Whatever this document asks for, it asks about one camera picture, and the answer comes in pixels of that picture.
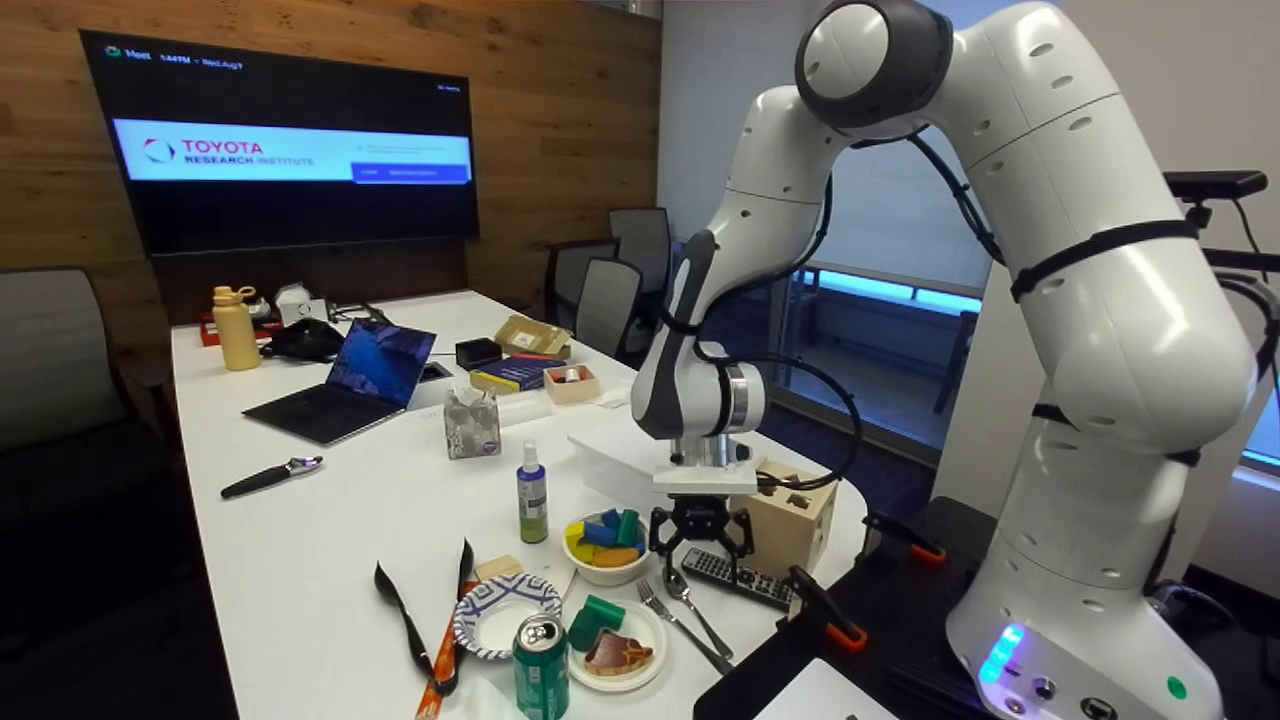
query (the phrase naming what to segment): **plate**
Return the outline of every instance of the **plate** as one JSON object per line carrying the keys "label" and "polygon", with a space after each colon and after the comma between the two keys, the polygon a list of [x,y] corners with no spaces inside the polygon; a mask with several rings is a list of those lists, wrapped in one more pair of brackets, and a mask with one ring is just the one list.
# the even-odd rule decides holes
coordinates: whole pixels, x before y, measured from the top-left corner
{"label": "plate", "polygon": [[652,659],[638,666],[638,673],[629,673],[629,676],[597,676],[588,673],[588,651],[577,651],[568,646],[568,676],[591,693],[636,693],[643,686],[666,659],[666,626],[658,617],[652,617],[652,607],[643,603],[619,603],[629,617],[623,617],[623,626],[614,626],[614,634],[632,634],[638,638],[643,646],[652,646]]}
{"label": "plate", "polygon": [[507,659],[526,617],[558,617],[558,592],[540,575],[493,575],[451,617],[457,638],[481,659]]}

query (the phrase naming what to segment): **television screen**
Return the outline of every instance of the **television screen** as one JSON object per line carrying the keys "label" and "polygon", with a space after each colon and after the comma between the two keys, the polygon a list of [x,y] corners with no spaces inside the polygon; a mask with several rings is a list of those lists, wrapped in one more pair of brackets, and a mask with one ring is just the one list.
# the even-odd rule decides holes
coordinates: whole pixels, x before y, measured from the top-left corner
{"label": "television screen", "polygon": [[79,38],[149,255],[481,231],[464,76]]}

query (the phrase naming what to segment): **drink can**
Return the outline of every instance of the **drink can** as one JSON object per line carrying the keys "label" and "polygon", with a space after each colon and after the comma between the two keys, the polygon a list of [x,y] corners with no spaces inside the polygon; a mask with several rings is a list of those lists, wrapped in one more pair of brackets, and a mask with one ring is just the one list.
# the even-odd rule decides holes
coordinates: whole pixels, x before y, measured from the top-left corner
{"label": "drink can", "polygon": [[557,617],[526,617],[517,633],[517,705],[526,720],[568,713],[568,638]]}

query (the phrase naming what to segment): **white table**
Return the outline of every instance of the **white table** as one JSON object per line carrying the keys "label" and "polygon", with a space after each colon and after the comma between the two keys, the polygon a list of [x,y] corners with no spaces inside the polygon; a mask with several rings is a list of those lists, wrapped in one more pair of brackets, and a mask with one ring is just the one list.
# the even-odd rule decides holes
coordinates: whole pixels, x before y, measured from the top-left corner
{"label": "white table", "polygon": [[[451,369],[451,343],[493,334],[512,306],[444,290],[424,298],[381,302],[396,323],[436,331],[436,359]],[[409,663],[404,626],[373,586],[373,562],[384,562],[409,598],[429,646],[436,651],[449,611],[459,545],[471,539],[481,558],[517,554],[526,570],[568,575],[557,536],[520,545],[517,536],[517,465],[537,439],[549,465],[549,527],[598,506],[662,502],[646,480],[614,458],[572,442],[577,427],[597,427],[629,411],[632,370],[591,347],[577,347],[604,380],[604,397],[553,415],[505,427],[505,452],[485,458],[449,458],[444,390],[420,382],[409,411],[346,436],[331,449],[302,442],[243,420],[241,411],[273,397],[324,380],[324,365],[263,365],[225,370],[214,347],[200,347],[194,327],[170,327],[170,380],[179,436],[192,475],[192,502],[212,585],[212,607],[225,634],[234,707],[243,720],[409,720],[424,676]],[[753,449],[794,468],[816,468],[794,452],[753,436]],[[221,486],[280,465],[284,454],[324,454],[312,480],[286,480],[267,491],[225,502]],[[863,500],[841,484],[829,546],[811,575],[833,585],[853,567],[863,545]],[[746,656],[777,626],[777,611],[694,585],[694,603],[720,634]],[[597,697],[572,685],[568,715],[688,715],[694,697],[717,685],[717,666],[666,633],[666,663],[652,685],[629,697]],[[444,715],[520,715],[512,666],[469,659]]]}

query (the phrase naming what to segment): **blue laptop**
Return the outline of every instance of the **blue laptop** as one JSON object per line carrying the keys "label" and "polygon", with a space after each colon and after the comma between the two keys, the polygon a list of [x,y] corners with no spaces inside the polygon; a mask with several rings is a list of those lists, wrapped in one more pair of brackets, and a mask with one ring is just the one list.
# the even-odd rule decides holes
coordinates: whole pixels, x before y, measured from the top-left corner
{"label": "blue laptop", "polygon": [[354,320],[324,382],[247,407],[247,420],[335,442],[409,407],[436,334],[396,323]]}

